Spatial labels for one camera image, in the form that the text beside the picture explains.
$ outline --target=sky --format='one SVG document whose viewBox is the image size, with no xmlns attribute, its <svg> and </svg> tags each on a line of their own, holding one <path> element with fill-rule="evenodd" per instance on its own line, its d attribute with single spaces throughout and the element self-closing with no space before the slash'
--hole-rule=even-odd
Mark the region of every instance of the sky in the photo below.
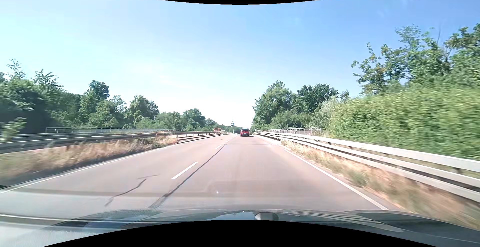
<svg viewBox="0 0 480 247">
<path fill-rule="evenodd" d="M 317 0 L 207 5 L 163 0 L 0 0 L 0 71 L 17 59 L 72 93 L 92 80 L 127 103 L 191 108 L 220 124 L 252 123 L 255 99 L 276 80 L 296 92 L 327 83 L 361 91 L 352 68 L 395 29 L 418 25 L 445 40 L 480 22 L 479 0 Z"/>
</svg>

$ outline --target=foliage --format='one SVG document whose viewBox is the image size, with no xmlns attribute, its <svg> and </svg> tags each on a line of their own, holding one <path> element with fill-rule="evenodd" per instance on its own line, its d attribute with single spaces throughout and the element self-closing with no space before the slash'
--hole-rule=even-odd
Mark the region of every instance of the foliage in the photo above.
<svg viewBox="0 0 480 247">
<path fill-rule="evenodd" d="M 12 136 L 18 134 L 25 123 L 25 118 L 17 117 L 15 120 L 4 124 L 1 132 L 2 142 L 10 142 Z"/>
<path fill-rule="evenodd" d="M 448 85 L 339 103 L 331 137 L 480 159 L 480 89 Z"/>
<path fill-rule="evenodd" d="M 93 80 L 83 94 L 67 92 L 52 72 L 35 72 L 31 79 L 15 59 L 10 73 L 0 73 L 2 135 L 42 133 L 46 127 L 137 127 L 212 131 L 228 129 L 206 119 L 198 109 L 159 112 L 158 106 L 136 95 L 126 106 L 120 96 L 110 97 L 108 85 Z"/>
<path fill-rule="evenodd" d="M 401 47 L 377 55 L 367 43 L 369 57 L 353 62 L 360 96 L 327 84 L 294 94 L 277 81 L 256 100 L 252 129 L 321 127 L 333 138 L 480 160 L 480 24 L 443 43 L 417 26 L 396 33 Z"/>
</svg>

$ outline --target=metal fence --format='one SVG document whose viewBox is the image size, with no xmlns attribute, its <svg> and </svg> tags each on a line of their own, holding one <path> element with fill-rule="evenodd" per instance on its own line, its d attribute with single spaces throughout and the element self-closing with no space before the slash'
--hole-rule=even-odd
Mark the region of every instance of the metal fence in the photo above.
<svg viewBox="0 0 480 247">
<path fill-rule="evenodd" d="M 114 140 L 130 140 L 142 139 L 152 137 L 175 137 L 179 140 L 193 140 L 202 139 L 210 136 L 222 135 L 220 132 L 200 132 L 200 131 L 171 131 L 171 132 L 153 132 L 153 133 L 138 133 L 138 134 L 105 134 L 98 136 L 81 136 L 81 137 L 63 137 L 63 138 L 45 138 L 38 140 L 22 140 L 0 143 L 0 153 L 8 152 L 23 152 L 28 150 L 36 150 L 43 148 L 52 148 L 60 146 L 78 145 L 81 143 L 98 143 Z"/>
<path fill-rule="evenodd" d="M 321 131 L 321 127 L 307 127 L 307 128 L 285 128 L 285 129 L 270 129 L 270 130 L 259 130 L 257 132 L 268 131 L 272 133 L 288 133 L 288 134 L 299 134 L 299 135 L 313 135 L 315 132 Z"/>
<path fill-rule="evenodd" d="M 111 132 L 171 132 L 181 131 L 174 129 L 141 129 L 141 128 L 61 128 L 61 127 L 47 127 L 45 133 L 111 133 Z"/>
<path fill-rule="evenodd" d="M 479 161 L 283 130 L 256 134 L 303 144 L 480 202 Z"/>
</svg>

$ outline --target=car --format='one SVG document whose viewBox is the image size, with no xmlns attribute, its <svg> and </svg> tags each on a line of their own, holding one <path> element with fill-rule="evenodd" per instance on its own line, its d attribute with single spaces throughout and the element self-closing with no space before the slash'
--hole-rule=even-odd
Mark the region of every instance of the car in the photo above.
<svg viewBox="0 0 480 247">
<path fill-rule="evenodd" d="M 250 136 L 250 129 L 249 128 L 242 128 L 241 131 L 240 131 L 240 136 L 243 137 L 243 136 Z"/>
</svg>

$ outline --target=asphalt road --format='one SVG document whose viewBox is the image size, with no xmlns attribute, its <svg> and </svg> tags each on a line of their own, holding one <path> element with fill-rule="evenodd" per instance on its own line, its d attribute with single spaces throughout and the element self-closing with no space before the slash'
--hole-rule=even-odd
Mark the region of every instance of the asphalt road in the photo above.
<svg viewBox="0 0 480 247">
<path fill-rule="evenodd" d="M 222 205 L 380 209 L 283 147 L 239 135 L 185 142 L 0 190 L 1 213 L 47 218 Z"/>
</svg>

